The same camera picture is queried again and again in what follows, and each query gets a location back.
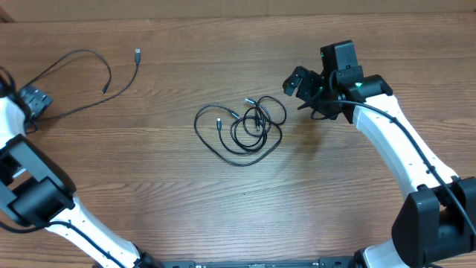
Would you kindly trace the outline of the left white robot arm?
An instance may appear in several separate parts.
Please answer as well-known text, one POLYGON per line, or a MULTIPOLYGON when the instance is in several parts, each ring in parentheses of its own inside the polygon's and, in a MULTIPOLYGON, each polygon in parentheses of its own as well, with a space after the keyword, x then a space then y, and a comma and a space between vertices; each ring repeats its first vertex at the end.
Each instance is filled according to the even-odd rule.
POLYGON ((117 236, 80 202, 71 178, 25 136, 30 107, 9 73, 1 76, 1 210, 18 224, 9 232, 55 233, 101 267, 156 267, 135 244, 117 236))

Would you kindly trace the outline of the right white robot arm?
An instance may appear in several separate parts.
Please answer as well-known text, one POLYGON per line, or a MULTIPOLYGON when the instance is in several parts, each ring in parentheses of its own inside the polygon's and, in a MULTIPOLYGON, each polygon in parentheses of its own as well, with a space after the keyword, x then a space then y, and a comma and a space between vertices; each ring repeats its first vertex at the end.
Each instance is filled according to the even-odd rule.
POLYGON ((352 41, 320 49, 323 70, 298 66, 283 82, 320 113, 344 115, 377 149, 404 199, 384 243, 352 257, 320 258, 320 267, 432 267, 475 250, 475 178, 461 178, 422 140, 402 112, 392 88, 378 74, 366 76, 352 41))

